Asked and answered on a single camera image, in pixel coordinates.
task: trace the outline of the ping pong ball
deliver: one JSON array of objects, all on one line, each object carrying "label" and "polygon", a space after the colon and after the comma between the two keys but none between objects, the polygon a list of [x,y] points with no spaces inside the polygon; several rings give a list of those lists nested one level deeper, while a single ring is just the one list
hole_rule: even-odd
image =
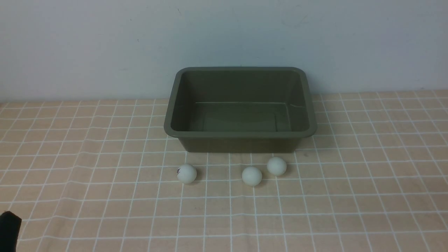
[{"label": "ping pong ball", "polygon": [[177,179],[184,184],[193,182],[196,179],[197,174],[196,169],[189,164],[181,165],[177,169]]},{"label": "ping pong ball", "polygon": [[280,176],[286,171],[286,162],[277,157],[274,156],[267,162],[267,170],[275,176]]},{"label": "ping pong ball", "polygon": [[254,187],[261,182],[261,171],[253,166],[246,167],[241,175],[243,182],[251,187]]}]

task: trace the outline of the black object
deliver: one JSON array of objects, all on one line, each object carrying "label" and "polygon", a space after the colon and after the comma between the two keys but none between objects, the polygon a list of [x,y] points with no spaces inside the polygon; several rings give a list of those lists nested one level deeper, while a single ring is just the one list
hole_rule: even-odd
[{"label": "black object", "polygon": [[15,252],[22,219],[10,211],[0,215],[0,251]]}]

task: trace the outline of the white wall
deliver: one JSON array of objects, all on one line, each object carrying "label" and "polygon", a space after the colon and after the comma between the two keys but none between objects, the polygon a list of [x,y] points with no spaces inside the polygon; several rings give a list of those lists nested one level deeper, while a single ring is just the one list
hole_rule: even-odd
[{"label": "white wall", "polygon": [[187,66],[313,92],[448,88],[446,0],[3,0],[0,100],[168,97]]}]

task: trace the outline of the white grid line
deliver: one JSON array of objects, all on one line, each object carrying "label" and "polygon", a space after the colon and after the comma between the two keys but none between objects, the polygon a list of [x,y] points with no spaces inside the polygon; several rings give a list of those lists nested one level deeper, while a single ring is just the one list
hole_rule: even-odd
[{"label": "white grid line", "polygon": [[[294,153],[294,160],[297,163],[297,154],[296,153]],[[303,204],[305,206],[305,215],[306,215],[306,218],[308,219],[308,226],[310,228],[311,242],[313,243],[314,252],[316,252],[316,243],[314,242],[313,229],[311,228],[311,219],[310,219],[310,215],[308,213],[308,206],[306,205],[306,199],[305,199],[305,194],[304,194],[304,191],[303,191],[302,179],[301,179],[301,176],[300,176],[300,171],[299,171],[299,166],[298,165],[296,165],[296,169],[297,169],[297,174],[299,176],[299,183],[300,183],[300,190],[302,191]]]},{"label": "white grid line", "polygon": [[[320,172],[322,173],[322,176],[324,176],[324,174],[323,174],[323,168],[322,168],[322,163],[320,162],[320,156],[319,156],[319,153],[317,152],[317,150],[316,150],[316,155],[317,155],[317,160],[319,161]],[[330,194],[330,192],[329,192],[329,190],[328,190],[327,181],[325,181],[325,179],[324,179],[323,181],[324,181],[324,185],[325,185],[325,190],[327,191],[327,193]],[[328,200],[330,201],[330,207],[331,207],[332,212],[333,212],[333,220],[334,220],[335,225],[336,225],[336,230],[337,230],[338,237],[339,237],[340,247],[341,247],[341,249],[342,249],[342,252],[345,252],[345,250],[344,250],[344,245],[343,245],[343,243],[342,243],[342,237],[341,237],[341,235],[340,235],[339,224],[337,223],[336,216],[335,216],[335,214],[334,214],[335,211],[334,211],[334,208],[333,208],[333,202],[332,202],[330,196],[328,196]]]},{"label": "white grid line", "polygon": [[[165,151],[167,150],[167,145],[168,145],[168,135],[166,136],[166,139],[165,139]],[[159,182],[162,181],[162,174],[163,174],[164,168],[165,168],[165,156],[166,156],[165,154],[166,153],[164,153],[164,158],[163,158],[163,161],[162,161],[162,169],[160,170]],[[155,217],[155,214],[156,214],[156,211],[157,211],[157,203],[159,201],[160,185],[161,185],[161,183],[159,183],[159,187],[157,188],[157,198],[155,199],[154,213],[152,215],[151,231],[150,231],[150,237],[149,237],[149,240],[148,240],[148,252],[150,252],[151,238],[153,237],[152,232],[154,230],[154,217]]]},{"label": "white grid line", "polygon": [[[253,159],[252,159],[252,153],[251,153],[250,154],[250,166],[253,166],[252,162],[253,162]],[[258,234],[258,220],[257,220],[257,203],[255,200],[255,187],[252,187],[252,195],[254,197],[254,215],[255,215],[255,233],[257,235],[257,251],[260,252],[260,239],[258,238],[259,234]]]},{"label": "white grid line", "polygon": [[278,201],[279,201],[281,226],[282,226],[282,229],[283,229],[283,241],[284,241],[284,247],[285,247],[286,252],[288,252],[288,244],[286,243],[286,230],[285,230],[285,228],[284,228],[284,218],[283,218],[283,211],[282,211],[282,208],[281,208],[280,190],[279,190],[279,183],[278,183],[277,176],[275,176],[275,182],[276,182],[276,187],[277,187],[277,188],[276,188],[276,189],[277,189],[277,198],[278,198]]},{"label": "white grid line", "polygon": [[[95,166],[98,164],[98,160],[99,160],[99,155],[98,155],[97,158],[96,158]],[[92,178],[93,178],[93,172],[92,172],[92,175],[90,176],[90,180],[89,180],[90,182],[92,181]],[[84,200],[86,199],[86,196],[87,196],[87,193],[88,193],[88,191],[89,191],[89,188],[90,188],[90,184],[87,185],[87,189],[86,189],[86,192],[85,192],[85,194],[84,194]],[[79,207],[79,212],[78,212],[78,215],[77,215],[77,219],[75,220],[75,223],[73,224],[72,232],[70,233],[70,238],[73,238],[73,233],[75,232],[76,224],[78,223],[78,218],[79,218],[79,215],[81,214],[82,207],[83,207],[84,202],[85,202],[84,200],[81,202],[81,206]],[[103,217],[104,217],[104,214],[106,213],[106,208],[107,208],[107,201],[106,201],[106,206],[104,207]],[[98,237],[98,235],[99,235],[99,231],[100,231],[100,230],[101,230],[101,223],[100,223],[100,225],[98,226],[98,232],[96,233],[96,237]],[[69,242],[67,243],[67,247],[66,247],[65,251],[68,251],[68,249],[70,248],[70,241],[71,241],[71,239],[70,239]]]},{"label": "white grid line", "polygon": [[[347,118],[349,119],[349,123],[350,123],[350,125],[351,125],[350,117],[349,117],[348,114],[347,114]],[[331,129],[332,133],[334,134],[333,127],[330,126],[330,129]],[[340,158],[340,160],[342,161],[342,155],[341,155],[341,153],[340,153],[340,148],[339,148],[339,145],[338,145],[338,143],[337,143],[336,137],[333,137],[333,139],[334,139],[334,141],[335,141],[335,145],[336,145],[336,147],[338,148],[339,158]],[[355,134],[355,139],[356,139],[356,142],[357,142],[358,146],[361,146],[361,145],[359,144],[359,140],[358,140],[358,137],[356,136],[356,134]],[[362,152],[361,152],[361,154],[362,154],[362,158],[363,158],[363,160],[366,161],[366,159],[365,159],[365,157],[364,157],[364,154],[363,154]],[[343,164],[343,167],[344,167],[345,175],[348,177],[349,174],[347,173],[347,168],[345,167],[345,164]],[[371,242],[370,242],[369,235],[367,234],[367,228],[366,228],[366,225],[364,224],[364,220],[362,219],[361,211],[360,211],[360,209],[359,209],[359,204],[358,204],[358,201],[356,200],[355,192],[354,192],[354,190],[353,190],[352,183],[351,183],[350,179],[349,179],[349,186],[350,186],[350,191],[351,191],[352,194],[353,194],[353,200],[354,200],[354,202],[355,202],[356,209],[357,209],[358,212],[359,212],[359,219],[361,220],[362,227],[363,227],[363,229],[364,229],[364,232],[366,233],[367,243],[369,244],[370,251],[373,252],[372,244],[371,244]]]}]

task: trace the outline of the plastic tub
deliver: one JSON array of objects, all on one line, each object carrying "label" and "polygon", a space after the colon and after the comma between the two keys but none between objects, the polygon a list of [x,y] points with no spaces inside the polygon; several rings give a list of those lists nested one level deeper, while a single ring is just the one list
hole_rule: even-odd
[{"label": "plastic tub", "polygon": [[194,67],[176,75],[164,129],[189,152],[285,153],[317,124],[300,69]]}]

